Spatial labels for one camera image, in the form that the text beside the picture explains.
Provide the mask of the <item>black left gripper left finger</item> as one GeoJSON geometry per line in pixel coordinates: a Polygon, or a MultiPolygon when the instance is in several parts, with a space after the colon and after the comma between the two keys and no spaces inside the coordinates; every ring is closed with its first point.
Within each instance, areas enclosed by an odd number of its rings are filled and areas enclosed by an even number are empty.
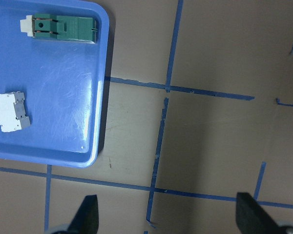
{"type": "Polygon", "coordinates": [[[98,198],[96,195],[87,195],[65,231],[65,234],[96,234],[98,229],[98,198]]]}

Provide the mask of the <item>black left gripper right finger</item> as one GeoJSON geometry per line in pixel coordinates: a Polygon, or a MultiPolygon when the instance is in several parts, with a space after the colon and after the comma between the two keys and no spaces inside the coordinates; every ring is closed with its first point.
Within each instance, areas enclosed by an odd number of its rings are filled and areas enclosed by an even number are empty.
{"type": "Polygon", "coordinates": [[[246,192],[236,194],[235,221],[242,234],[280,234],[277,223],[246,192]]]}

